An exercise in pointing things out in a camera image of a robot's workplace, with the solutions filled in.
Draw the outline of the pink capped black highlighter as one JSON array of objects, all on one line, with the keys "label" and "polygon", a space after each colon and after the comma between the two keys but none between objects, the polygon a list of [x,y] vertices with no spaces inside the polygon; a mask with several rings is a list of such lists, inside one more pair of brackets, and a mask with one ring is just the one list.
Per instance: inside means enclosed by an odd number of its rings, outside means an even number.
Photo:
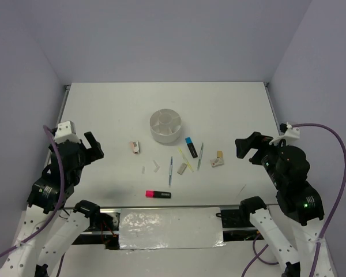
[{"label": "pink capped black highlighter", "polygon": [[170,199],[171,193],[170,192],[161,192],[156,190],[147,190],[145,192],[146,198],[152,198],[152,199]]}]

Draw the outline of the green clear pen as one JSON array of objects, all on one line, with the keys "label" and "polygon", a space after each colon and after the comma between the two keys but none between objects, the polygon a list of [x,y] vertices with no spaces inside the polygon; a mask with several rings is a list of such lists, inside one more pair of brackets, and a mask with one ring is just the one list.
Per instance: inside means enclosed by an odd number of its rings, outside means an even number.
[{"label": "green clear pen", "polygon": [[199,152],[199,156],[198,156],[197,171],[199,171],[200,167],[201,167],[203,151],[204,151],[204,143],[201,144],[201,148],[200,148],[200,152]]}]

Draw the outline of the white round compartment organizer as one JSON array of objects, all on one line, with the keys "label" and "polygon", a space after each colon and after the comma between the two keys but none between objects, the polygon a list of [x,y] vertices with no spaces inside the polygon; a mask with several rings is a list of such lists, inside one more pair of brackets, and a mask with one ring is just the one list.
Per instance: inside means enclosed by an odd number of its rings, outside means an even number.
[{"label": "white round compartment organizer", "polygon": [[173,143],[182,132],[181,116],[171,109],[154,112],[150,117],[149,125],[153,139],[161,144]]}]

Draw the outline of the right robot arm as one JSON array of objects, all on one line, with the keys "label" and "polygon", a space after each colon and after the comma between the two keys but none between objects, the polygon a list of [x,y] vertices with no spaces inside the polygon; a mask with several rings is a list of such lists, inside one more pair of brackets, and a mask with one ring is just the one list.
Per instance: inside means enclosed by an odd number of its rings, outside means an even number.
[{"label": "right robot arm", "polygon": [[333,276],[326,243],[319,237],[325,223],[318,192],[307,182],[310,164],[298,147],[284,138],[274,140],[259,132],[235,140],[236,156],[243,159],[249,150],[256,153],[250,163],[262,166],[274,184],[277,203],[288,219],[295,245],[274,222],[259,196],[242,200],[239,219],[258,229],[273,252],[283,276]]}]

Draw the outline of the silver foil taped panel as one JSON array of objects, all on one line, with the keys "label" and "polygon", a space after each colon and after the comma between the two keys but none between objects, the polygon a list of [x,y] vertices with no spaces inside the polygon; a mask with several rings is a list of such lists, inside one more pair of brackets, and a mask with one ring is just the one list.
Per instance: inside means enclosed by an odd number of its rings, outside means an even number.
[{"label": "silver foil taped panel", "polygon": [[125,250],[203,249],[225,245],[219,208],[123,210],[119,247]]}]

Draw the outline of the yellow clear pen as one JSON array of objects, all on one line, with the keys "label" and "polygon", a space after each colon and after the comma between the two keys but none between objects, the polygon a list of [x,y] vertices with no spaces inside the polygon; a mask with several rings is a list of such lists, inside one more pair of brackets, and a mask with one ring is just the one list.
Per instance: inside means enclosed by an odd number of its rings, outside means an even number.
[{"label": "yellow clear pen", "polygon": [[189,168],[189,170],[193,173],[194,170],[193,170],[189,160],[187,159],[187,157],[185,156],[185,154],[183,153],[183,151],[180,147],[178,147],[178,151],[179,151],[180,155],[182,156],[182,159],[184,160],[184,162],[187,164],[187,167]]}]

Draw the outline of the blue clear pen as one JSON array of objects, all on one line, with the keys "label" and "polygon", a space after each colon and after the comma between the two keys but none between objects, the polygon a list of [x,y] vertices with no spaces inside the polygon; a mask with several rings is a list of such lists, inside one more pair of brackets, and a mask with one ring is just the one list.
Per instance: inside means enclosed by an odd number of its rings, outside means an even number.
[{"label": "blue clear pen", "polygon": [[172,170],[173,170],[173,157],[170,159],[170,168],[169,168],[169,179],[168,179],[168,187],[171,187],[172,184]]}]

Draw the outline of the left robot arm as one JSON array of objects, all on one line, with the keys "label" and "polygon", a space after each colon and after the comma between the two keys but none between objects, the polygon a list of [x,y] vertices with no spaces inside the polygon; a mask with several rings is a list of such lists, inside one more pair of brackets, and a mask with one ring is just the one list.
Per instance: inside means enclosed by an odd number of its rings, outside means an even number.
[{"label": "left robot arm", "polygon": [[50,231],[79,184],[85,166],[104,157],[101,145],[91,132],[84,134],[86,148],[74,133],[46,129],[50,139],[51,163],[32,185],[28,206],[16,242],[0,254],[6,261],[0,276],[50,276],[60,271],[66,251],[86,229],[101,225],[100,207],[90,201],[78,202],[60,229]]}]

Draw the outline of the grey eraser block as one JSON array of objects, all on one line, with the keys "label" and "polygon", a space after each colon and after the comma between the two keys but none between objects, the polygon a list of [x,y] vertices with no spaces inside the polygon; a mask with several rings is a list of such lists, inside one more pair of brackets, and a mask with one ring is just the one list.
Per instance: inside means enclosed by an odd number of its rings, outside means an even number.
[{"label": "grey eraser block", "polygon": [[178,168],[177,173],[178,173],[179,175],[182,175],[182,174],[184,173],[184,171],[185,171],[186,168],[187,168],[187,164],[186,164],[186,163],[182,163],[182,164],[180,165],[180,167]]}]

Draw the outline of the blue capped black highlighter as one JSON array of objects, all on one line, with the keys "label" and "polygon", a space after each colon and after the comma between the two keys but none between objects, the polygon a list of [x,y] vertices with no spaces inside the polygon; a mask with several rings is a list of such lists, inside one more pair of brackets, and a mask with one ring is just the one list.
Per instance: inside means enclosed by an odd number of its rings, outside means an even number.
[{"label": "blue capped black highlighter", "polygon": [[197,157],[198,157],[198,154],[197,154],[197,151],[196,151],[196,149],[195,149],[195,146],[194,146],[194,144],[193,144],[191,138],[190,138],[190,137],[186,137],[186,138],[185,138],[185,142],[186,142],[186,144],[187,144],[187,147],[188,147],[188,149],[189,149],[189,151],[190,151],[192,157],[193,157],[193,158],[197,158]]}]

